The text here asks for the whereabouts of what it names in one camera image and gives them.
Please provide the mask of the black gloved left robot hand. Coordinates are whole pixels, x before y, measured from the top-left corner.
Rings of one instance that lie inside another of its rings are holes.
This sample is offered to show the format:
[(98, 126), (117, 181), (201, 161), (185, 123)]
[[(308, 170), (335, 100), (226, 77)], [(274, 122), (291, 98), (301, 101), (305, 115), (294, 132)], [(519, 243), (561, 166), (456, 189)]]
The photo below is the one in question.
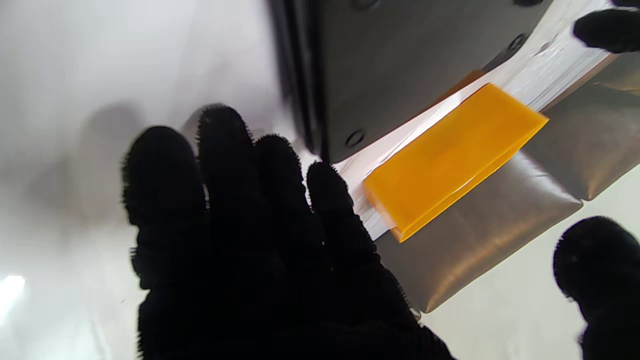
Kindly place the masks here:
[(613, 0), (611, 7), (574, 22), (573, 35), (588, 48), (623, 54), (640, 51), (640, 2)]

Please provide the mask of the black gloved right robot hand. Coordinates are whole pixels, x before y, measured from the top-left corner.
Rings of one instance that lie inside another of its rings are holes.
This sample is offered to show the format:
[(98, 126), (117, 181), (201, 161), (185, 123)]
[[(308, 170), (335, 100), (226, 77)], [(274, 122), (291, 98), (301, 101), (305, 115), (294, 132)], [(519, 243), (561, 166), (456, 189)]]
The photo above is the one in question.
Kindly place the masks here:
[(142, 360), (451, 360), (378, 255), (348, 186), (290, 142), (254, 140), (224, 104), (198, 115), (197, 152), (167, 126), (132, 142), (122, 201)]

